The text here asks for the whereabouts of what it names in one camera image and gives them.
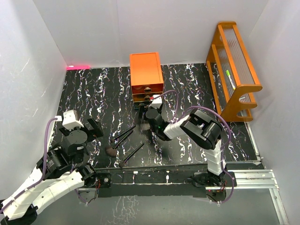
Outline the clear acrylic drawer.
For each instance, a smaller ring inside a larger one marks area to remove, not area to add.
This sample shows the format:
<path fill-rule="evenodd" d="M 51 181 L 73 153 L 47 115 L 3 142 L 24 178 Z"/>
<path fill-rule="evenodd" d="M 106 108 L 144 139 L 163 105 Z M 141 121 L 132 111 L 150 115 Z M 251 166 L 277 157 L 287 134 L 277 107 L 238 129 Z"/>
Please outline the clear acrylic drawer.
<path fill-rule="evenodd" d="M 152 92 L 162 92 L 164 85 L 159 84 L 150 84 L 150 85 L 134 85 L 132 86 L 133 94 L 142 94 L 142 93 L 152 93 Z"/>
<path fill-rule="evenodd" d="M 161 95 L 161 94 L 162 92 L 133 94 L 133 101 L 134 102 L 149 101 L 150 97 L 153 97 L 154 95 Z"/>
<path fill-rule="evenodd" d="M 145 106 L 145 105 L 147 105 L 147 102 L 134 102 L 134 108 L 137 110 L 140 108 L 140 106 Z"/>

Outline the thin black makeup brush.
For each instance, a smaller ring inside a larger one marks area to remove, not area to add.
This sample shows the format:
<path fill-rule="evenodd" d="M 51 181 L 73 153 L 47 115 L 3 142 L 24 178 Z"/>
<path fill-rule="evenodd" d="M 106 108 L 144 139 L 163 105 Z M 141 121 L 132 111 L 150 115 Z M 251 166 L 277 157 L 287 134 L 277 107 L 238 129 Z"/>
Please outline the thin black makeup brush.
<path fill-rule="evenodd" d="M 120 137 L 124 136 L 125 134 L 127 134 L 128 132 L 130 132 L 131 130 L 133 130 L 136 127 L 136 125 L 131 126 L 130 128 L 128 128 L 127 130 L 121 132 L 119 135 L 117 135 L 116 137 L 112 137 L 110 138 L 110 143 L 113 143 L 115 140 L 119 139 Z"/>

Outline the large fluffy powder brush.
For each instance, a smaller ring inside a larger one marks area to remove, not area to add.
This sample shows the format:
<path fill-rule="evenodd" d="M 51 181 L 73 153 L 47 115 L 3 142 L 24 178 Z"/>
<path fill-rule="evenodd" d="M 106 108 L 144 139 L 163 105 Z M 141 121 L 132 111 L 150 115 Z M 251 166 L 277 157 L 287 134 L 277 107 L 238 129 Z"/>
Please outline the large fluffy powder brush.
<path fill-rule="evenodd" d="M 129 131 L 127 134 L 125 134 L 124 137 L 122 137 L 113 147 L 108 146 L 105 147 L 105 153 L 110 157 L 117 157 L 117 148 L 133 133 L 133 130 Z"/>

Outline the small black makeup brush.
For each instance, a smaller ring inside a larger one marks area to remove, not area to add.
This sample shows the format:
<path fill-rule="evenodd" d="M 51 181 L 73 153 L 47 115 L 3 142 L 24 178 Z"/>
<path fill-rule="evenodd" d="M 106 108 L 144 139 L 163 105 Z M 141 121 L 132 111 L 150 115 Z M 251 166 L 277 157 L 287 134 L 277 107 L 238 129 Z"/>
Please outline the small black makeup brush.
<path fill-rule="evenodd" d="M 144 143 L 141 143 L 133 152 L 131 152 L 127 157 L 119 162 L 119 168 L 125 167 L 127 161 L 141 148 L 144 146 Z"/>

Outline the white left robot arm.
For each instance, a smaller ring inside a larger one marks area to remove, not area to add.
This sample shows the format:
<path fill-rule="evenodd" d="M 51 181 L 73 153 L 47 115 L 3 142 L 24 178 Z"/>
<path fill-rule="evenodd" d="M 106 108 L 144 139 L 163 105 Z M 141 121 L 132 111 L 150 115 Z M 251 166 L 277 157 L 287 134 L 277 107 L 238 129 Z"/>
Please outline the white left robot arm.
<path fill-rule="evenodd" d="M 99 122 L 88 119 L 91 129 L 73 119 L 60 128 L 62 142 L 48 146 L 49 125 L 44 136 L 44 153 L 25 182 L 7 199 L 0 202 L 2 225 L 30 225 L 50 204 L 83 186 L 92 187 L 97 173 L 90 163 L 79 167 L 87 154 L 87 143 L 103 136 Z"/>

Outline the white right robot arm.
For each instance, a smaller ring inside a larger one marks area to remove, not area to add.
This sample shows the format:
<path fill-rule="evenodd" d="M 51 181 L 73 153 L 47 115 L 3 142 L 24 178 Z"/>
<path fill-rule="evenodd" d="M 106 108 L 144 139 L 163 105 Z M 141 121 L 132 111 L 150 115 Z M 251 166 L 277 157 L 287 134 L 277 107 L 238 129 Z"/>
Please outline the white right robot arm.
<path fill-rule="evenodd" d="M 202 112 L 202 109 L 213 112 L 202 106 L 191 106 L 175 122 L 171 123 L 162 117 L 162 104 L 146 106 L 140 104 L 138 108 L 139 122 L 145 125 L 162 141 L 171 141 L 182 135 L 188 136 L 205 152 L 207 158 L 207 172 L 193 175 L 191 180 L 202 186 L 220 186 L 225 182 L 224 169 L 226 162 L 221 150 L 222 125 L 214 118 Z"/>

